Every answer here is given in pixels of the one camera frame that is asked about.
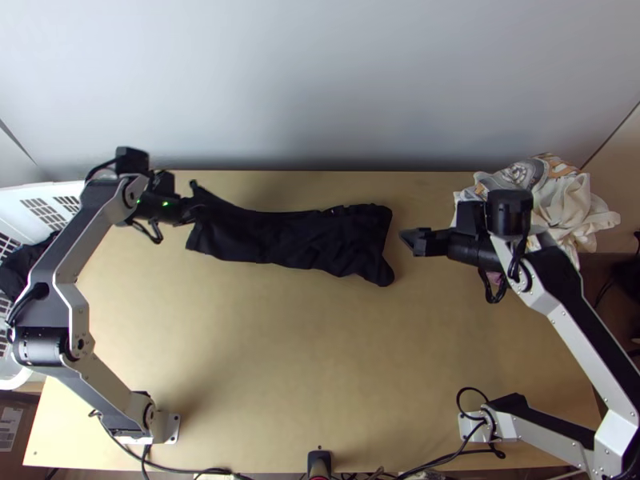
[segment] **white wall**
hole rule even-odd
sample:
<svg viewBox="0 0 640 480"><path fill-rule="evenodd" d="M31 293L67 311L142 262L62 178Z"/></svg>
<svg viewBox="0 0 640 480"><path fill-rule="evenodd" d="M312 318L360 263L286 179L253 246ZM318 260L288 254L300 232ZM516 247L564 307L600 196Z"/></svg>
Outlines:
<svg viewBox="0 0 640 480"><path fill-rule="evenodd" d="M0 129L0 188L46 180L45 172Z"/></svg>
<svg viewBox="0 0 640 480"><path fill-rule="evenodd" d="M640 99L640 2L6 2L0 115L57 176L578 165Z"/></svg>
<svg viewBox="0 0 640 480"><path fill-rule="evenodd" d="M598 252L633 254L638 248L634 232L640 230L640 106L636 107L602 150L586 165L591 191L620 214L621 224L598 232Z"/></svg>

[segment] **wooden table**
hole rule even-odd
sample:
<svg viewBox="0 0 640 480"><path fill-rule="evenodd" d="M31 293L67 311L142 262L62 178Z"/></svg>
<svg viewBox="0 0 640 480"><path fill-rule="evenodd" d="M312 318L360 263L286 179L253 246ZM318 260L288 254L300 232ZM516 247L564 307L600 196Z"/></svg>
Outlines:
<svg viewBox="0 0 640 480"><path fill-rule="evenodd" d="M513 295L488 305L475 268L413 258L398 231L446 228L468 173L177 172L246 208L284 211L375 202L394 212L385 256L396 281L220 262L185 250L190 227L152 245L113 228L78 281L96 352L133 390L182 414L180 439L155 446L167 466L302 472L332 450L337 471L406 470L458 448L455 395L519 392L530 404L598 424L590 384L548 321ZM479 399L468 398L468 408ZM136 470L90 408L46 382L25 464ZM526 444L506 460L447 467L562 464Z"/></svg>

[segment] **wire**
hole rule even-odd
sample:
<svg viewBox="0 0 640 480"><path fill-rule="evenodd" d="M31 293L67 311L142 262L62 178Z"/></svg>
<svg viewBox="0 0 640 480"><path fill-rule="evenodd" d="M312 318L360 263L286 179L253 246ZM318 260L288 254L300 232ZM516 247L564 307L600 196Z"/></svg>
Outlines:
<svg viewBox="0 0 640 480"><path fill-rule="evenodd" d="M635 249L635 254L634 254L634 258L636 258L637 256L640 255L640 230L636 230L634 232L634 237L635 237L636 240L638 240L638 248ZM594 310L598 309L598 305L600 305L600 302L604 298L606 292L608 292L613 285L615 285L615 280L614 280L613 274L611 274L611 275L609 275L609 277L606 280L606 282L604 282L604 284L602 284L602 287L600 288L600 291L595 296Z"/></svg>
<svg viewBox="0 0 640 480"><path fill-rule="evenodd" d="M614 286L615 282L612 279L612 277L609 277L609 279L604 283L604 285L602 285L602 288L600 289L600 291L598 292L598 294L595 297L594 300L594 310L598 309L598 305L600 305L600 302L602 301L602 299L604 298L606 292L609 291L609 289Z"/></svg>
<svg viewBox="0 0 640 480"><path fill-rule="evenodd" d="M97 410L92 410L89 413L89 416L90 417L97 417L99 419L102 416L102 414L100 412L98 412ZM146 455L145 455L145 453L143 451L142 457L140 457L139 455L136 455L136 453L134 453L131 450L129 450L126 446L121 444L113 435L111 435L111 432L109 432L109 430L102 424L102 422L100 422L100 426L104 429L104 431L106 432L107 436L118 446L118 448L120 450L122 450L123 452L125 452L127 455L129 455L130 457L134 458L138 462L144 463L145 466L153 467L156 470L161 470L161 471L167 472L169 474L196 475L194 480L196 478L200 477L201 475L205 475L205 474L206 475L233 475L238 480L253 480L251 477L247 477L246 475L243 475L243 474L237 474L237 473L235 473L232 470L229 470L227 468L211 467L211 468L207 468L207 469L204 469L204 470L188 470L188 469L171 468L171 467L168 467L168 466L159 465L157 463L152 462L151 460L147 460L147 458L146 458L147 456L149 456L149 453L151 451L151 445L148 446L149 447L149 451L146 452Z"/></svg>
<svg viewBox="0 0 640 480"><path fill-rule="evenodd" d="M462 441L462 444L460 445L460 448L458 448L458 450L456 450L452 454L443 455L443 456L441 456L439 458L436 458L435 460L432 460L431 462L424 463L424 464L422 464L420 466L416 466L415 468L412 468L411 470L407 470L406 472L403 472L401 475L399 475L397 480L406 480L406 478L409 478L409 477L412 477L413 475L419 474L420 472L423 472L424 470L428 470L429 468L433 468L435 466L440 466L440 465L444 465L445 463L451 462L451 460L453 460L454 458L460 456L462 451L465 449L466 444L469 443L470 438L473 437L474 434L485 424L486 424L486 420L483 420L483 422L479 422L472 429L472 431L469 433L469 435ZM476 450L470 450L469 453L472 453L472 452L477 452L477 451Z"/></svg>
<svg viewBox="0 0 640 480"><path fill-rule="evenodd" d="M151 444L145 445L144 449L142 449L142 458L140 459L140 470L142 471L142 478L144 478L144 480L149 480L149 475L146 474L145 463L146 463L146 457L147 455L149 455L150 451L151 451Z"/></svg>
<svg viewBox="0 0 640 480"><path fill-rule="evenodd" d="M464 394L467 391L472 391L472 392L476 392L477 394L480 394L482 396L482 398L484 399L485 403L487 403L489 401L489 399L487 398L486 395L484 395L483 392L481 392L480 390L478 390L477 388L475 388L473 386L465 386L464 388L461 388L460 390L458 390L458 394L455 396L455 404L458 406L458 410L460 410L460 415L463 416L464 418L468 418L469 420L476 420L476 421L480 422L480 421L484 420L484 417L474 417L472 415L469 415L460 406L460 399L462 397L462 394Z"/></svg>
<svg viewBox="0 0 640 480"><path fill-rule="evenodd" d="M24 297L20 298L15 304L14 308L9 312L9 316L6 319L6 324L10 328L15 327L16 317L22 312L22 309L31 302L32 300L40 300L44 298L49 293L49 288L44 283L36 283L29 291L27 291ZM9 334L7 333L7 340L11 343L9 339Z"/></svg>
<svg viewBox="0 0 640 480"><path fill-rule="evenodd" d="M151 227L154 229L155 236L153 236L145 228L145 226L143 224L141 224L140 222L138 222L136 220L131 220L131 226L133 228L135 228L138 232L142 232L145 236L148 237L149 240L151 240L156 245L159 245L160 243L162 243L162 240L164 240L164 237L162 236L162 232L158 228L158 223L157 222L153 222L152 220L149 220L149 225L151 225Z"/></svg>
<svg viewBox="0 0 640 480"><path fill-rule="evenodd" d="M489 277L486 275L486 271L482 268L478 268L478 275L480 275L482 284L485 286L485 299L487 303L500 302L506 294L506 279L504 278L504 275L501 276L500 286L498 287L498 291L495 295L491 289L491 282L489 281Z"/></svg>
<svg viewBox="0 0 640 480"><path fill-rule="evenodd" d="M478 422L478 424L472 429L472 431L469 432L469 434L464 437L464 440L462 441L462 444L460 445L460 448L458 448L458 450L456 450L452 454L443 455L443 456L438 457L438 458L436 458L434 460L431 460L428 463L424 463L424 464L422 464L420 466L412 468L411 470L408 470L408 471L402 473L401 475L397 476L396 480L406 480L408 477L411 477L411 476L413 476L415 474L419 474L420 472L423 472L424 470L428 470L430 468L434 468L436 466L444 465L445 463L451 462L452 460L455 460L457 457L459 457L461 455L494 454L496 457L500 458L501 460L506 458L506 454L504 452L498 450L493 443L489 443L489 447L485 448L485 449L464 451L466 445L471 440L471 437L474 436L474 434L478 431L478 429L480 429L483 425L487 425L488 424L488 421L486 420L486 418L484 418L484 417L475 417L473 415L469 415L467 412L465 412L462 409L462 407L460 405L460 399L461 399L462 394L464 394L467 391L473 391L473 392L476 392L477 394L480 394L482 396L482 399L485 401L485 403L487 403L489 401L488 397L486 395L484 395L483 392L481 392L479 389L474 388L472 386L465 386L464 388L461 388L458 391L458 394L456 395L456 398L455 398L455 403L458 406L458 410L460 410L460 415L463 416L464 418L468 418L469 420L474 420L474 421ZM481 407L480 410L485 412L487 414L487 416L489 417L490 421L491 421L491 440L494 440L496 438L495 437L496 423L495 423L494 416L491 414L491 412L488 411L488 409L486 409L484 407Z"/></svg>
<svg viewBox="0 0 640 480"><path fill-rule="evenodd" d="M59 468L54 468L52 469L51 472L49 472L46 477L45 480L51 480L53 477L55 477L56 473L58 472L58 470L60 470Z"/></svg>

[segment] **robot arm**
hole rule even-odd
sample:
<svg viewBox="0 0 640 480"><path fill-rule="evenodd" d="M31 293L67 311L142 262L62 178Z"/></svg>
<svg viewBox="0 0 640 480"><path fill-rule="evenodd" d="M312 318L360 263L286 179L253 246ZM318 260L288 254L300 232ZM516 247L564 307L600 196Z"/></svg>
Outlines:
<svg viewBox="0 0 640 480"><path fill-rule="evenodd" d="M98 358L89 332L89 304L75 285L109 228L134 222L143 195L150 197L141 208L143 216L157 216L152 214L157 182L148 156L118 148L112 163L114 178L88 181L82 208L31 270L10 315L12 355L68 386L100 413L102 425L121 442L173 443L179 415L158 410L148 393L131 391Z"/></svg>
<svg viewBox="0 0 640 480"><path fill-rule="evenodd" d="M608 407L596 431L529 407L524 396L510 394L458 418L472 442L522 440L584 469L595 480L634 478L640 459L640 374L582 292L582 277L547 232L533 232L542 246L517 258L528 234L528 191L496 190L487 202L458 205L457 226L433 232L405 230L401 237L417 256L447 255L480 269L503 272L503 281L533 310L545 315Z"/></svg>

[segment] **black cable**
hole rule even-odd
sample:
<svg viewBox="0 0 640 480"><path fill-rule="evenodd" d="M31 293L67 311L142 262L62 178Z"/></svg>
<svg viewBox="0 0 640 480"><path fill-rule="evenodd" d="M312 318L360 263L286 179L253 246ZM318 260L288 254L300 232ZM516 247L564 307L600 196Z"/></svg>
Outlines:
<svg viewBox="0 0 640 480"><path fill-rule="evenodd" d="M451 462L452 460L454 460L456 457L458 457L462 453L462 451L466 447L466 444L469 443L469 439L471 437L473 437L474 434L485 424L486 424L486 420L484 420L484 419L483 419L482 422L479 422L472 429L472 431L469 432L469 435L462 441L462 444L460 445L460 448L458 448L458 450L456 450L452 454L443 455L443 456L441 456L439 458L436 458L435 460L432 460L431 462L424 463L424 464L422 464L420 466L416 466L415 468L412 468L411 470L407 470L406 472L402 473L402 475L399 475L396 480L406 480L406 478L411 477L411 476L416 475L416 474L419 474L420 472L423 472L424 470L428 470L429 468L434 468L435 466L440 466L440 465L444 465L445 463Z"/></svg>
<svg viewBox="0 0 640 480"><path fill-rule="evenodd" d="M455 397L455 403L456 403L456 406L458 406L458 410L460 411L460 415L462 417L464 417L464 418L468 418L469 420L474 420L474 421L478 422L478 424L472 429L472 431L469 432L469 434L464 437L464 440L462 441L462 444L460 445L460 448L458 448L458 450L456 450L452 454L443 455L443 456L438 457L438 458L436 458L434 460L431 460L428 463L424 463L424 464L422 464L420 466L412 468L411 470L408 470L408 471L404 472L403 474L397 476L396 480L406 480L408 477L410 477L412 475L415 475L415 474L419 474L420 472L422 472L424 470L428 470L430 468L434 468L436 466L444 465L445 463L451 462L452 460L455 460L460 455L494 454L496 457L500 458L501 460L506 458L506 454L504 452L498 450L493 443L489 443L489 448L480 449L480 450L467 450L467 451L464 451L467 443L469 443L469 440L471 439L471 437L474 436L474 433L477 432L478 429L480 429L483 425L487 425L488 424L488 421L486 420L486 418L484 418L484 417L475 417L473 415L469 415L467 412L464 411L464 409L460 405L460 399L462 397L462 394L464 394L467 391L473 391L473 392L476 392L477 394L480 394L482 396L482 399L484 400L484 403L488 403L488 401L489 401L488 397L483 392L481 392L479 389L477 389L475 387L472 387L472 386L465 386L464 388L461 388L458 391L458 394ZM485 414L489 417L489 420L491 421L491 440L496 439L496 436L495 436L496 422L495 422L494 416L491 414L491 412L488 411L487 408L481 407L480 410L485 412Z"/></svg>
<svg viewBox="0 0 640 480"><path fill-rule="evenodd" d="M594 300L594 310L598 309L598 305L600 305L600 302L602 301L602 299L604 298L606 292L609 291L609 289L614 286L615 282L612 279L612 277L609 277L609 279L602 285L602 288L600 289L600 291L598 292L598 294L595 297Z"/></svg>
<svg viewBox="0 0 640 480"><path fill-rule="evenodd" d="M33 300L40 300L44 298L46 294L48 294L49 288L43 283L36 283L31 290L27 291L24 294L24 297L20 298L15 304L14 307L9 312L9 316L6 319L6 324L10 328L15 327L15 319L22 312L22 309ZM11 343L9 339L9 333L7 332L7 340Z"/></svg>
<svg viewBox="0 0 640 480"><path fill-rule="evenodd" d="M162 240L164 240L164 237L162 236L162 232L160 231L160 229L158 228L158 224L156 222L152 222L151 220L149 220L149 224L152 226L152 228L154 229L155 232L155 236L153 236L146 228L143 224L141 224L140 222L137 222L136 220L131 220L131 226L133 228L135 228L138 232L143 233L145 236L148 237L149 240L151 240L153 243L155 243L156 245L159 245L160 243L162 243Z"/></svg>
<svg viewBox="0 0 640 480"><path fill-rule="evenodd" d="M142 472L142 478L144 478L144 480L149 480L149 475L146 474L145 463L146 463L146 457L147 455L149 455L150 451L151 451L151 444L145 445L144 449L142 449L142 458L140 458L140 471Z"/></svg>
<svg viewBox="0 0 640 480"><path fill-rule="evenodd" d="M495 293L491 289L491 282L489 281L489 277L486 275L486 271L482 268L478 268L478 275L482 279L482 284L485 286L485 299L488 303L498 303L500 302L505 294L506 294L506 278L504 275L500 281L500 286L498 287L498 291Z"/></svg>
<svg viewBox="0 0 640 480"><path fill-rule="evenodd" d="M477 388L475 388L473 386L465 386L464 388L461 388L460 390L458 390L458 394L456 394L456 396L455 396L455 404L458 406L458 410L460 410L460 416L464 417L464 418L468 418L469 420L476 420L478 422L480 422L482 420L485 420L484 417L474 417L473 415L469 415L461 407L460 399L462 397L462 394L464 394L465 392L468 392L468 391L472 391L472 392L475 392L477 394L480 394L482 396L482 398L484 399L485 403L487 403L489 401L488 397L486 395L484 395L483 392L481 392L480 390L478 390Z"/></svg>
<svg viewBox="0 0 640 480"><path fill-rule="evenodd" d="M49 472L46 477L45 480L51 480L53 477L55 477L56 473L58 472L58 470L60 470L59 468L54 468L52 469L51 472Z"/></svg>
<svg viewBox="0 0 640 480"><path fill-rule="evenodd" d="M638 240L638 248L635 249L635 254L634 254L634 258L636 258L637 256L640 255L640 230L636 230L634 232L634 237L636 240ZM604 298L606 292L609 291L609 289L615 285L615 280L614 280L614 276L613 274L609 275L608 279L606 280L606 282L604 282L602 284L602 287L600 288L600 291L598 292L598 294L595 296L595 300L594 300L594 310L598 309L598 305L600 305L600 302L602 301L602 299Z"/></svg>
<svg viewBox="0 0 640 480"><path fill-rule="evenodd" d="M520 283L520 261L526 252L526 239L529 237L530 226L525 226L522 231L522 238L514 249L514 256L511 258L509 268L507 269L506 276L515 280L516 283Z"/></svg>
<svg viewBox="0 0 640 480"><path fill-rule="evenodd" d="M92 410L89 413L90 417L99 417L100 415L101 415L100 412L98 412L97 410ZM195 478L199 477L200 475L207 474L207 475L233 475L239 480L253 480L251 477L247 477L246 475L243 475L243 474L236 474L235 472L227 468L211 467L204 470L187 470L182 468L170 468L168 466L162 466L152 462L151 460L147 460L146 458L144 458L143 460L142 457L140 457L139 455L136 455L134 452L129 450L126 446L121 444L116 438L114 438L113 435L111 435L111 432L108 431L108 429L102 424L102 422L100 422L100 426L104 429L104 431L109 436L109 438L113 440L113 442L118 446L118 448L120 448L120 450L122 450L123 452L125 452L127 455L134 458L138 462L144 462L146 466L153 467L156 470L161 470L169 474L197 475Z"/></svg>

